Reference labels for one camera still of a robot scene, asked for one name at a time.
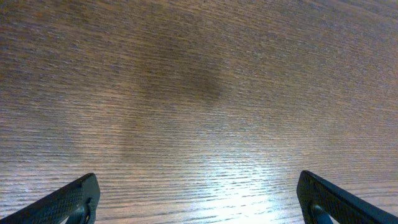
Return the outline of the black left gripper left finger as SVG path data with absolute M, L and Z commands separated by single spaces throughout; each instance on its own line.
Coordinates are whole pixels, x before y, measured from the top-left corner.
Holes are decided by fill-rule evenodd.
M 100 187 L 94 173 L 64 187 L 1 219 L 1 223 L 87 223 L 94 224 L 100 200 Z

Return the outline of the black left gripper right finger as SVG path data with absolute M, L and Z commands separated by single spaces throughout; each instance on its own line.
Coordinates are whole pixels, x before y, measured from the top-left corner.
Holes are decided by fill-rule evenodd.
M 397 217 L 347 192 L 320 176 L 303 170 L 297 184 L 297 197 L 306 224 L 397 223 Z

